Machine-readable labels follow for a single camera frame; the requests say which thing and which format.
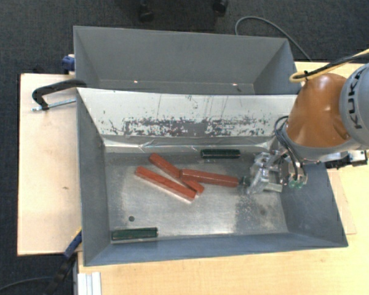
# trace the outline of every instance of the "wooden table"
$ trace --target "wooden table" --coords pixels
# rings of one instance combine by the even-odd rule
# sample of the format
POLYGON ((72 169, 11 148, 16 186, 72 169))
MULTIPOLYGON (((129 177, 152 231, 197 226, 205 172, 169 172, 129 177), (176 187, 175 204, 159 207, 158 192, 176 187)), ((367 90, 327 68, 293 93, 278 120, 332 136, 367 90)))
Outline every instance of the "wooden table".
MULTIPOLYGON (((296 63, 312 70, 320 63, 296 63)), ((350 75, 358 65, 335 72, 350 75)), ((18 255, 61 253, 81 226, 75 104, 31 112, 31 92, 71 76, 23 74, 18 255), (45 239, 41 240, 41 231, 45 239)), ((49 101, 74 90, 49 95, 49 101)), ((349 247, 83 267, 109 294, 369 294, 369 164, 329 171, 349 247)))

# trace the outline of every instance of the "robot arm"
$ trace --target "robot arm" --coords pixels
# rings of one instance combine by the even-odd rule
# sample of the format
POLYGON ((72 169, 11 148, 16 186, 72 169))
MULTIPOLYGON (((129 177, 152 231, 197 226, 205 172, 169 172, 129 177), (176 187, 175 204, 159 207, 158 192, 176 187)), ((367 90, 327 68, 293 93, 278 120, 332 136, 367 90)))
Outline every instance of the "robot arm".
POLYGON ((273 174, 276 183, 301 188, 308 178, 307 163, 336 163, 339 160, 350 163, 353 156, 358 163, 363 163, 363 159, 366 162, 365 150, 369 149, 369 63, 348 79, 327 72, 359 55, 368 54, 369 50, 311 73, 291 76, 290 80, 306 80, 306 83, 290 115, 276 122, 276 141, 271 152, 256 157, 250 169, 250 193, 268 188, 275 190, 271 189, 273 174))

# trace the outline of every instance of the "chair wheel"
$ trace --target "chair wheel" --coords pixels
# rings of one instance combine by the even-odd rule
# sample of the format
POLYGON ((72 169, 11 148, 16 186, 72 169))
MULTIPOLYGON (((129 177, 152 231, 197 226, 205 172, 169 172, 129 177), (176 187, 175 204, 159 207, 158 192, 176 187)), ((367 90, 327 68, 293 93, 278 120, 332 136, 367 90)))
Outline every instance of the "chair wheel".
POLYGON ((228 0, 215 0, 213 3, 213 10, 216 13, 223 15, 227 10, 227 6, 228 0))
POLYGON ((140 6, 138 17, 141 22, 151 22, 154 19, 154 14, 146 4, 140 6))

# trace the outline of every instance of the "red block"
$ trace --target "red block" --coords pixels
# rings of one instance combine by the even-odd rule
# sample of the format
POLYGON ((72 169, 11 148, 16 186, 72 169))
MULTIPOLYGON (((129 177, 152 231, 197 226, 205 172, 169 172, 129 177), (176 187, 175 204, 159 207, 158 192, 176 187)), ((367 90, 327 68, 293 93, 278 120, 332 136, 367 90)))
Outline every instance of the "red block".
POLYGON ((197 183, 195 180, 188 180, 183 181, 180 178, 180 169, 176 166, 172 165, 168 160, 161 157, 159 154, 152 153, 149 156, 149 161, 160 168, 163 172, 167 173, 171 177, 177 179, 178 181, 181 181, 186 186, 190 187, 192 190, 197 191, 198 193, 201 193, 204 191, 203 185, 197 183))
POLYGON ((184 168, 181 170, 180 174, 183 181, 196 180, 200 183, 217 184, 226 187, 237 187, 239 184, 239 180, 236 177, 207 173, 206 171, 188 170, 184 168))
POLYGON ((195 180, 180 179, 180 181, 182 183, 184 183, 186 186, 190 187, 192 190, 197 191, 199 194, 203 193, 203 191, 205 189, 203 185, 201 185, 200 183, 198 183, 195 180))
POLYGON ((135 174, 147 181, 150 181, 153 184, 156 184, 164 189, 173 192, 176 195, 180 195, 181 197, 192 200, 196 196, 196 192, 178 184, 171 179, 163 177, 151 170, 146 169, 145 167, 138 166, 135 174))
POLYGON ((179 168, 173 166, 168 160, 163 159, 159 154, 152 153, 149 156, 149 161, 171 177, 176 179, 180 178, 179 168))

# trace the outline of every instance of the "dark green bar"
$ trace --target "dark green bar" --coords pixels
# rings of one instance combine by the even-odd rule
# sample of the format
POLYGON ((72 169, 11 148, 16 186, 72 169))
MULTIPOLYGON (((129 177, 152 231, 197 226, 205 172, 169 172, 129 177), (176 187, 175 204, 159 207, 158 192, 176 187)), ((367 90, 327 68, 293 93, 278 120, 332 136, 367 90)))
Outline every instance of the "dark green bar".
POLYGON ((140 238, 156 238, 156 227, 144 227, 141 229, 119 229, 111 232, 112 240, 129 240, 140 238))
POLYGON ((204 149, 201 150, 203 159, 238 159, 240 151, 237 149, 204 149))

